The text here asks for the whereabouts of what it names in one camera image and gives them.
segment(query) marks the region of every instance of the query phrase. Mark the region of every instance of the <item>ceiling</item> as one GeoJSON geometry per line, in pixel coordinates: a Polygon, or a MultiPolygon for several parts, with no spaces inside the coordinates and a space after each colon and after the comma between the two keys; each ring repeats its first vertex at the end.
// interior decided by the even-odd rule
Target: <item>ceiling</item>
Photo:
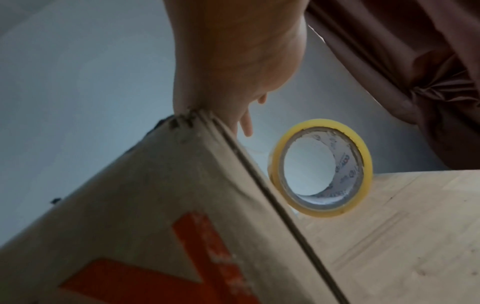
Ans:
{"type": "Polygon", "coordinates": [[[55,0],[0,0],[0,36],[55,0]]]}

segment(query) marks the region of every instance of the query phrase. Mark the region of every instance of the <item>curtain fold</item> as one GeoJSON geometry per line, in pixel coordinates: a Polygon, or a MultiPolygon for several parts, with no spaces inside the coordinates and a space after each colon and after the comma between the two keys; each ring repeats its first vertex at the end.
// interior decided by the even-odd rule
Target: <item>curtain fold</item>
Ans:
{"type": "Polygon", "coordinates": [[[478,0],[311,0],[308,24],[452,169],[480,169],[478,0]]]}

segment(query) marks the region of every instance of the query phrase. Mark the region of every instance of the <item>clear packing tape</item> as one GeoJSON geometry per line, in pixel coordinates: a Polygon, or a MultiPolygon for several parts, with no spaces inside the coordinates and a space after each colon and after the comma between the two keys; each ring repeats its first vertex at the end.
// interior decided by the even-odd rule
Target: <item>clear packing tape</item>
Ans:
{"type": "Polygon", "coordinates": [[[292,127],[278,141],[268,160],[268,176],[287,203],[301,213],[315,217],[343,214],[367,195],[373,178],[370,152],[352,129],[328,119],[313,119],[292,127]],[[285,157],[299,138],[321,141],[335,159],[335,174],[330,185],[314,195],[298,195],[285,178],[285,157]]]}

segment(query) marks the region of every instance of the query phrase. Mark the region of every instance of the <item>orange marking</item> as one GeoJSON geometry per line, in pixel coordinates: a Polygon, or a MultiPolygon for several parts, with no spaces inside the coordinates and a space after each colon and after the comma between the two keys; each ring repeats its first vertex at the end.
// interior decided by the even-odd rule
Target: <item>orange marking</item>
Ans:
{"type": "Polygon", "coordinates": [[[110,304],[259,304],[205,215],[188,213],[173,225],[173,230],[202,283],[98,259],[60,287],[110,304]]]}

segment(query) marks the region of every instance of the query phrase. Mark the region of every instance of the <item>white wall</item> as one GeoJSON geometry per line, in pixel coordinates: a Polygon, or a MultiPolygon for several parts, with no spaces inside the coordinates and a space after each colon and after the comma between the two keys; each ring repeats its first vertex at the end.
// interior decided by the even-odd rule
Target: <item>white wall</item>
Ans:
{"type": "MultiPolygon", "coordinates": [[[[380,107],[309,33],[301,70],[240,138],[266,169],[292,125],[339,120],[376,172],[443,168],[421,135],[380,107]]],[[[60,0],[0,38],[0,244],[172,113],[174,49],[160,0],[60,0]]]]}

